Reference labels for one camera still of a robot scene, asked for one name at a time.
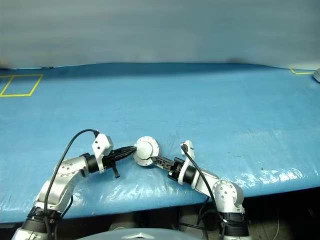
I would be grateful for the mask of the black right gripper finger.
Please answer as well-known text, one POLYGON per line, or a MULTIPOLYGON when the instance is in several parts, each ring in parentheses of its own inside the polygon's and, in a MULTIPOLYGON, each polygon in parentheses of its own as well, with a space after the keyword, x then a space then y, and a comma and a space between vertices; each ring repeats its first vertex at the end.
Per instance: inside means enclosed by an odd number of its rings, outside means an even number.
POLYGON ((155 161, 155 165, 163 170, 171 171, 171 167, 173 166, 172 161, 155 161))
POLYGON ((174 164, 173 160, 170 160, 166 157, 161 157, 161 156, 152 156, 151 160, 156 165, 173 165, 174 164))

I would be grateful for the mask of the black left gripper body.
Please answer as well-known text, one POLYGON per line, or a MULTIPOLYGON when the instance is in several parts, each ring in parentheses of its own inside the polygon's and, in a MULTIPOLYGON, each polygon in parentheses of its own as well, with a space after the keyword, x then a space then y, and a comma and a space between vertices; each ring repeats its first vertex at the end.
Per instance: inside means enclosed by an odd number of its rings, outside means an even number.
POLYGON ((118 156, 120 155, 120 153, 121 151, 118 149, 112 150, 109 155, 104 156, 102 158, 102 164, 104 169, 112 169, 116 179, 120 177, 120 174, 116 167, 116 161, 118 161, 118 156))

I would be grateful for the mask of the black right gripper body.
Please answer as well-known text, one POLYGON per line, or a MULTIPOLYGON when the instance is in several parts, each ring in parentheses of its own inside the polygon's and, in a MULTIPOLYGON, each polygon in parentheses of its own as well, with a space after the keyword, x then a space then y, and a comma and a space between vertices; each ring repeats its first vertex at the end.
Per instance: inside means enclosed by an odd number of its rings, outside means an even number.
POLYGON ((184 160, 178 157, 175 157, 173 160, 173 164, 170 166, 170 170, 168 172, 167 177, 177 182, 184 163, 185 163, 184 160))

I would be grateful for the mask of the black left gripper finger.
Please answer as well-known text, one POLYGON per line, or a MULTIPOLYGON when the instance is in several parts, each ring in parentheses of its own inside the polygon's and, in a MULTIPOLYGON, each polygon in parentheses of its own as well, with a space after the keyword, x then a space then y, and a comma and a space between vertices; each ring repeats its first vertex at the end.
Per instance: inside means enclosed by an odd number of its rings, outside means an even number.
POLYGON ((137 150, 136 146, 124 146, 116 149, 116 153, 119 155, 130 155, 137 150))
POLYGON ((116 160, 119 161, 119 160, 125 159, 131 154, 133 154, 134 152, 135 150, 127 150, 127 151, 119 152, 116 154, 116 160))

